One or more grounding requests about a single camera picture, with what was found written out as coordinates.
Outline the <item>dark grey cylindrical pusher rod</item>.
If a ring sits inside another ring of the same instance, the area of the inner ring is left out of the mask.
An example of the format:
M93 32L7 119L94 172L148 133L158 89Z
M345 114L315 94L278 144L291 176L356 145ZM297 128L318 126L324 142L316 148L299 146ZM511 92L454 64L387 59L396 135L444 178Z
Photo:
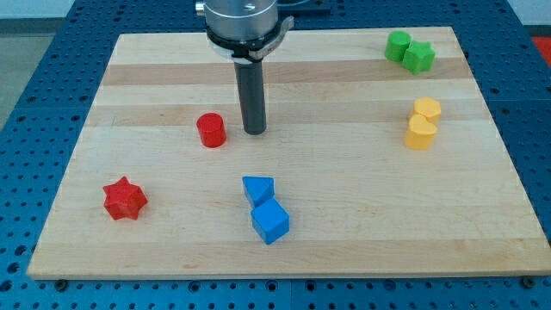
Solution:
M262 63L235 62L234 70L244 131L250 135L261 134L267 128Z

